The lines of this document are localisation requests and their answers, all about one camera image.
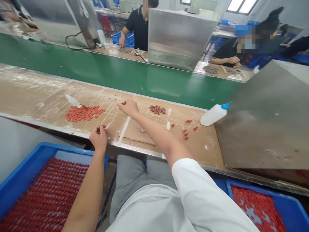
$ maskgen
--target gray pants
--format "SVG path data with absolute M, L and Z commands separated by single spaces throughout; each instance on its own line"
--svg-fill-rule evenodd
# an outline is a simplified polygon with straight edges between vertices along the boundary
M 116 189 L 110 207 L 109 221 L 112 224 L 123 204 L 140 188 L 149 184 L 164 184 L 177 190 L 172 172 L 167 162 L 147 156 L 147 170 L 144 163 L 136 158 L 118 155 Z

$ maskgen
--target white shirt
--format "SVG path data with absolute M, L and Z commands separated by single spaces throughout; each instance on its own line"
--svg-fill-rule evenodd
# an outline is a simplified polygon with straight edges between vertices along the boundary
M 178 191 L 161 184 L 140 188 L 107 232 L 259 232 L 195 160 L 176 161 L 172 175 Z

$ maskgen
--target hand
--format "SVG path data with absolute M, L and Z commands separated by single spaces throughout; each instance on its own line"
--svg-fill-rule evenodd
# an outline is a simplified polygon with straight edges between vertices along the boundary
M 127 99 L 126 101 L 119 103 L 118 107 L 130 117 L 139 113 L 136 101 L 133 101 L 132 99 Z
M 126 45 L 126 37 L 124 37 L 123 35 L 121 35 L 121 38 L 119 39 L 119 46 L 124 48 Z
M 237 63 L 240 62 L 240 59 L 237 56 L 233 56 L 229 58 L 229 63 Z
M 237 68 L 240 68 L 241 64 L 239 62 L 237 62 L 233 68 L 237 69 Z
M 104 152 L 107 146 L 106 131 L 103 126 L 96 127 L 92 130 L 90 137 L 91 143 L 95 150 Z

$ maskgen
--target black shirt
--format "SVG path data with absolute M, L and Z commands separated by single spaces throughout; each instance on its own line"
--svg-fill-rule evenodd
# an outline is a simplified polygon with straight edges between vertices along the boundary
M 134 32 L 134 48 L 148 51 L 148 20 L 145 21 L 142 14 L 142 6 L 131 12 L 126 28 Z
M 246 58 L 248 54 L 237 53 L 237 37 L 229 39 L 227 42 L 222 44 L 222 46 L 213 55 L 214 58 L 224 59 L 237 56 L 240 59 L 240 63 Z M 224 63 L 224 66 L 233 67 L 235 64 Z

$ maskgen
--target window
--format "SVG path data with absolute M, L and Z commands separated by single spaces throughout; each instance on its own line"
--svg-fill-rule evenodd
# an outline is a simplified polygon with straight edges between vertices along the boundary
M 258 0 L 232 0 L 227 12 L 249 15 Z
M 191 5 L 191 0 L 180 0 L 180 3 L 183 5 Z

